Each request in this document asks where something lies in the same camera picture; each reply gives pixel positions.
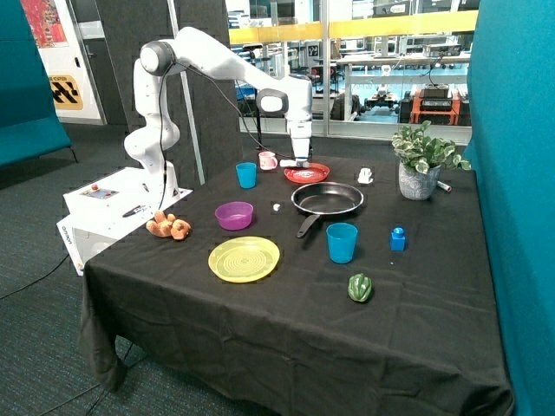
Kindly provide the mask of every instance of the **black tablecloth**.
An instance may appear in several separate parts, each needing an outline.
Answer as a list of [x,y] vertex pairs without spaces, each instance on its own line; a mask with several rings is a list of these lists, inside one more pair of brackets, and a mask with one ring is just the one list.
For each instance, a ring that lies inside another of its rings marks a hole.
[[[191,371],[234,399],[284,415],[508,415],[508,381],[482,228],[475,175],[445,171],[450,194],[410,201],[397,166],[319,158],[328,180],[365,195],[356,213],[325,218],[296,238],[305,215],[291,202],[298,185],[283,169],[258,171],[238,187],[227,169],[168,212],[193,226],[183,242],[139,229],[85,267],[80,345],[110,390],[125,377],[117,335],[160,363]],[[356,177],[370,166],[375,182]],[[243,200],[251,226],[221,229],[214,210]],[[279,211],[272,206],[281,204]],[[359,230],[354,260],[332,263],[325,227]],[[389,235],[404,227],[407,249]],[[208,267],[211,251],[240,236],[266,237],[280,249],[277,268],[256,283],[233,284]],[[368,303],[350,300],[349,277],[372,279]]]

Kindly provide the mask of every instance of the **yellow warning sign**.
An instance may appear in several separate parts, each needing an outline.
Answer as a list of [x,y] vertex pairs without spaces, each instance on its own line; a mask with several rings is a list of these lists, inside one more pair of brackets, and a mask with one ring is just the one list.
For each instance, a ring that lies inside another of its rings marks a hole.
[[82,110],[83,101],[77,82],[71,75],[49,76],[52,98],[56,110]]

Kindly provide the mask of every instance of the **teal partition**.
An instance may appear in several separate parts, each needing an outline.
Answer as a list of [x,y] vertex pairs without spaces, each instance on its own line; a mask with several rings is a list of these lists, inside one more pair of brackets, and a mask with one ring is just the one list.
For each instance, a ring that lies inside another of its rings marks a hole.
[[555,3],[480,4],[469,69],[480,204],[516,414],[555,414]]
[[41,57],[19,0],[0,6],[0,166],[71,142],[56,117]]

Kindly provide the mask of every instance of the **pink cup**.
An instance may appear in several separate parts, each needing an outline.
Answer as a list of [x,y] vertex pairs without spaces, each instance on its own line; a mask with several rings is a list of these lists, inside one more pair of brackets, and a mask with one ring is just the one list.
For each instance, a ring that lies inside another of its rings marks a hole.
[[258,154],[260,159],[260,169],[263,171],[270,171],[278,167],[278,160],[274,152],[261,152]]

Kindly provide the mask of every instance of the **pen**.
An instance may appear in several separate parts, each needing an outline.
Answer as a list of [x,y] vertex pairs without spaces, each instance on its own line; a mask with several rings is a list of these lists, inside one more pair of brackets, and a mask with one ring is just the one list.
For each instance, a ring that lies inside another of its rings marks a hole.
[[444,190],[445,192],[451,192],[451,190],[453,189],[451,186],[449,186],[448,184],[444,184],[443,182],[440,182],[439,180],[437,181],[437,185]]
[[136,214],[137,212],[141,212],[143,210],[146,209],[146,206],[144,205],[137,205],[135,206],[131,211],[127,211],[125,214],[123,214],[123,217],[131,217],[132,215]]

